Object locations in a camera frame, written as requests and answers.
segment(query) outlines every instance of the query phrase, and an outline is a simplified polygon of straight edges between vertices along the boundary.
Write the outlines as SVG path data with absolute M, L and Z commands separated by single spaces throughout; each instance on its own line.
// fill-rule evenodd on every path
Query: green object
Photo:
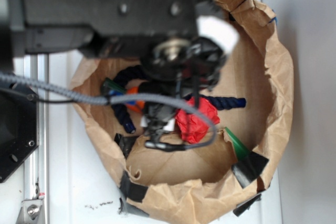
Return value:
M 102 94 L 106 95 L 109 93 L 110 90 L 125 94 L 126 89 L 120 86 L 119 84 L 116 84 L 114 81 L 112 81 L 109 78 L 105 78 L 105 81 L 103 85 L 101 86 L 101 92 Z
M 245 145 L 228 129 L 228 127 L 225 127 L 225 131 L 232 140 L 238 160 L 244 159 L 250 153 L 248 148 L 245 147 Z

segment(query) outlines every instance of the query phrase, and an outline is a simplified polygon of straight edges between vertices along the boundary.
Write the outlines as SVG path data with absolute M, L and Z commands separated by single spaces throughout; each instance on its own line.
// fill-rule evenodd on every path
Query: gray braided cable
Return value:
M 121 95 L 116 97 L 110 97 L 109 99 L 105 97 L 91 97 L 89 95 L 84 95 L 72 90 L 68 90 L 66 88 L 59 87 L 54 84 L 45 83 L 38 80 L 33 80 L 26 77 L 15 76 L 12 74 L 7 74 L 0 72 L 0 81 L 8 82 L 8 83 L 17 83 L 21 85 L 31 86 L 38 89 L 47 90 L 49 92 L 53 92 L 65 97 L 68 97 L 75 102 L 78 103 L 87 103 L 92 105 L 114 105 L 120 103 L 127 103 L 132 101 L 145 101 L 145 102 L 155 102 L 155 103 L 162 103 L 174 108 L 182 109 L 190 114 L 197 115 L 200 119 L 202 119 L 213 131 L 213 135 L 211 136 L 210 140 L 205 143 L 198 143 L 193 145 L 186 146 L 186 149 L 198 148 L 209 145 L 213 143 L 216 139 L 216 126 L 213 122 L 205 116 L 203 113 L 199 112 L 196 108 L 187 104 L 184 100 L 179 100 L 172 97 L 166 97 L 164 95 L 159 94 L 148 94 L 148 93 L 141 93 L 141 94 L 130 94 L 130 95 Z

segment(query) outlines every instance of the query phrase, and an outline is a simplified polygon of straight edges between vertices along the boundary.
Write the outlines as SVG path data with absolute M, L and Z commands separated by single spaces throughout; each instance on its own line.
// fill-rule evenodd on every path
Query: green strip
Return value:
M 245 147 L 245 145 L 229 130 L 228 127 L 225 127 L 225 131 L 232 140 L 238 160 L 244 159 L 250 153 L 248 148 Z

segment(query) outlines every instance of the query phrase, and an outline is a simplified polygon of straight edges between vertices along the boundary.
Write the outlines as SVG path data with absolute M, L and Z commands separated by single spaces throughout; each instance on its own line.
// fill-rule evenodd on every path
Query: black frame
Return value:
M 2 89 L 13 89 L 25 95 L 35 94 L 26 86 L 14 85 L 14 83 L 0 82 Z M 16 115 L 10 117 L 5 114 L 4 120 L 0 124 L 16 123 L 16 137 L 9 141 L 3 142 L 3 136 L 0 135 L 0 183 L 5 182 L 11 174 L 13 174 L 26 158 L 38 147 L 37 141 L 37 104 L 29 101 L 25 97 L 21 97 L 11 93 L 0 92 L 2 100 L 1 107 L 13 106 L 16 109 Z

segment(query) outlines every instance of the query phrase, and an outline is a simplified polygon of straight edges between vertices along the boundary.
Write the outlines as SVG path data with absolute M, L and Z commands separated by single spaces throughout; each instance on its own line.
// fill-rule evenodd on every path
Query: gray wall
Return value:
M 290 143 L 279 166 L 282 217 L 336 223 L 336 0 L 262 0 L 295 64 Z

